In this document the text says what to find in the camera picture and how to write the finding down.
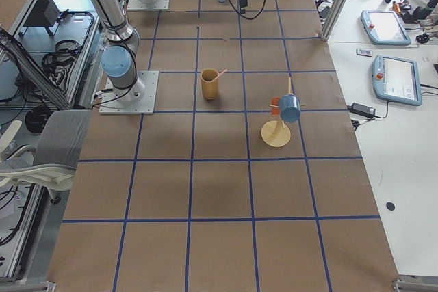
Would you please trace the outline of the pink chopstick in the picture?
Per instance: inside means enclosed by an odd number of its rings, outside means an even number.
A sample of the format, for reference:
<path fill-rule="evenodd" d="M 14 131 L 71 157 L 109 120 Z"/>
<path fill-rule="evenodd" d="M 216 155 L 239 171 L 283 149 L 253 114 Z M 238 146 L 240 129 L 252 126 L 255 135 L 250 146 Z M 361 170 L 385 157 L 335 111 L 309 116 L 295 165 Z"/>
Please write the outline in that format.
<path fill-rule="evenodd" d="M 225 74 L 227 72 L 228 72 L 228 70 L 224 69 L 222 72 L 218 73 L 217 76 L 215 78 L 213 78 L 210 82 L 213 83 L 214 81 L 217 81 L 221 76 L 223 76 L 223 74 Z"/>

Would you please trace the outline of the bamboo cylinder holder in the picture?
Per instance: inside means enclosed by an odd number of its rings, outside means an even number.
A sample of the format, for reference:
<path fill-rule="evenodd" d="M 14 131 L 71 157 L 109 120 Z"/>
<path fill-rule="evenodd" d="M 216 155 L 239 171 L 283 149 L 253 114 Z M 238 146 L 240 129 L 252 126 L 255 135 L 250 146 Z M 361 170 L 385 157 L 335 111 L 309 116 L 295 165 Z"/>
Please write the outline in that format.
<path fill-rule="evenodd" d="M 203 98 L 207 100 L 215 99 L 218 94 L 218 75 L 215 68 L 205 68 L 201 72 L 201 91 Z"/>

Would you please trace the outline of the orange mug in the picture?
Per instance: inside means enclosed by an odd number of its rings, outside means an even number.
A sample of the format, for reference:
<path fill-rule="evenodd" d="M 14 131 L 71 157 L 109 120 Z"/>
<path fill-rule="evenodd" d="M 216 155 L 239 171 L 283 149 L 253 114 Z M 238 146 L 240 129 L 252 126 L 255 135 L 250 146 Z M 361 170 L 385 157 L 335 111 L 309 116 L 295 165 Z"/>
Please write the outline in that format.
<path fill-rule="evenodd" d="M 271 108 L 271 114 L 273 116 L 279 116 L 280 115 L 280 109 L 279 109 L 279 97 L 274 97 L 271 99 L 270 102 L 270 108 Z"/>

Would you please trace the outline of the dark blue mug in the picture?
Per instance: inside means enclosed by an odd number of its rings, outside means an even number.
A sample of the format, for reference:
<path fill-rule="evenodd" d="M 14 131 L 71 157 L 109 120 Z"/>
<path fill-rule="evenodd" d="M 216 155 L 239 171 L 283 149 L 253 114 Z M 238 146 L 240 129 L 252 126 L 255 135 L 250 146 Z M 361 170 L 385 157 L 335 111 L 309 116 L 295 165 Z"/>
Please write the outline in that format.
<path fill-rule="evenodd" d="M 293 123 L 300 119 L 300 99 L 294 94 L 287 94 L 279 100 L 280 117 L 284 122 Z"/>

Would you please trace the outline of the wooden mug tree stand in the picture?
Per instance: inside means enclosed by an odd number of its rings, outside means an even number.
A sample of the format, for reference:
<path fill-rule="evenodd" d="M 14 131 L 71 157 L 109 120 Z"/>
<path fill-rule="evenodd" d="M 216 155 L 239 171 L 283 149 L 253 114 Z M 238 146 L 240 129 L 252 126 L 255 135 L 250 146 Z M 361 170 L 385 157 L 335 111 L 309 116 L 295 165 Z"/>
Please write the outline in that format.
<path fill-rule="evenodd" d="M 288 78 L 287 94 L 294 94 L 292 92 L 292 78 Z M 266 122 L 261 128 L 262 140 L 269 146 L 274 148 L 280 148 L 289 143 L 291 139 L 291 131 L 289 127 L 285 124 L 280 115 L 277 116 L 276 120 L 271 120 Z"/>

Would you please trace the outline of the teach pendant far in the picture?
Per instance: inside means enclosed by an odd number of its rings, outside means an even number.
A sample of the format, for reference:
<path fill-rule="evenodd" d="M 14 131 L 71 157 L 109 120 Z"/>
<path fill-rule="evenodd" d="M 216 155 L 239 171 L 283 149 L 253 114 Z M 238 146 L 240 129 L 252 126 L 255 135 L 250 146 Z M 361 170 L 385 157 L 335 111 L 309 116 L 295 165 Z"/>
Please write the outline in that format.
<path fill-rule="evenodd" d="M 364 10 L 361 22 L 368 38 L 375 45 L 408 46 L 411 39 L 392 11 Z"/>

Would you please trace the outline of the teach pendant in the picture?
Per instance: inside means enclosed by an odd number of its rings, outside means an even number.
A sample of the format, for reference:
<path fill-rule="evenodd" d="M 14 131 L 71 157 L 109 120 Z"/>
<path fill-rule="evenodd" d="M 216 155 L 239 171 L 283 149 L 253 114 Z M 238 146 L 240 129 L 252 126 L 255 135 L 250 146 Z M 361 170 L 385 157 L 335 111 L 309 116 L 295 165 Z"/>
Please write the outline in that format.
<path fill-rule="evenodd" d="M 411 39 L 392 11 L 364 10 L 361 22 L 368 38 L 375 45 L 408 46 Z"/>
<path fill-rule="evenodd" d="M 422 105 L 417 63 L 377 55 L 372 64 L 372 85 L 377 98 L 405 105 Z"/>

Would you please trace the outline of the black power adapter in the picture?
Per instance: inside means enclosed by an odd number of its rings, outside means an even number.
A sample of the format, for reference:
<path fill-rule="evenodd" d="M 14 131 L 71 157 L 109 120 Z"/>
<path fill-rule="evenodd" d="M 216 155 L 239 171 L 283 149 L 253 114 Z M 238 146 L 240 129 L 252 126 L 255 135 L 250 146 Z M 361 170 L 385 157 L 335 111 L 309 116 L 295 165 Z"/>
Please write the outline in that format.
<path fill-rule="evenodd" d="M 359 116 L 363 116 L 366 118 L 375 118 L 376 117 L 376 109 L 374 107 L 369 107 L 367 105 L 362 105 L 359 103 L 352 103 L 347 106 L 347 109 L 350 113 L 356 114 Z"/>

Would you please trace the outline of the teach pendant near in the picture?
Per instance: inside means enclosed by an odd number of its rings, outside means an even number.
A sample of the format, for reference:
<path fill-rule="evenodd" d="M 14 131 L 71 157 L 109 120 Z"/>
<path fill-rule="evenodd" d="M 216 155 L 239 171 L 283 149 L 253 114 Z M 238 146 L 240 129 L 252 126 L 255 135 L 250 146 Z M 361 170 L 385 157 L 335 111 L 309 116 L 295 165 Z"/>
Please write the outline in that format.
<path fill-rule="evenodd" d="M 372 85 L 377 98 L 405 105 L 422 105 L 417 63 L 377 55 L 372 64 Z"/>

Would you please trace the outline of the grey office chair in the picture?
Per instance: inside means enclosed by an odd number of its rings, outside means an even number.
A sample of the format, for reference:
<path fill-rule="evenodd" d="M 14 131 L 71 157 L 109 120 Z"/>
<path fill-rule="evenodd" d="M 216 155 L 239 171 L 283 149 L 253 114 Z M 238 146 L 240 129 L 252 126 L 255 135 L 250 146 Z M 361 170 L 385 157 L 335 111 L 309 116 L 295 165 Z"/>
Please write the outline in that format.
<path fill-rule="evenodd" d="M 91 115 L 85 109 L 52 113 L 37 146 L 21 146 L 9 157 L 1 156 L 1 186 L 40 185 L 57 204 L 57 193 L 73 185 Z"/>

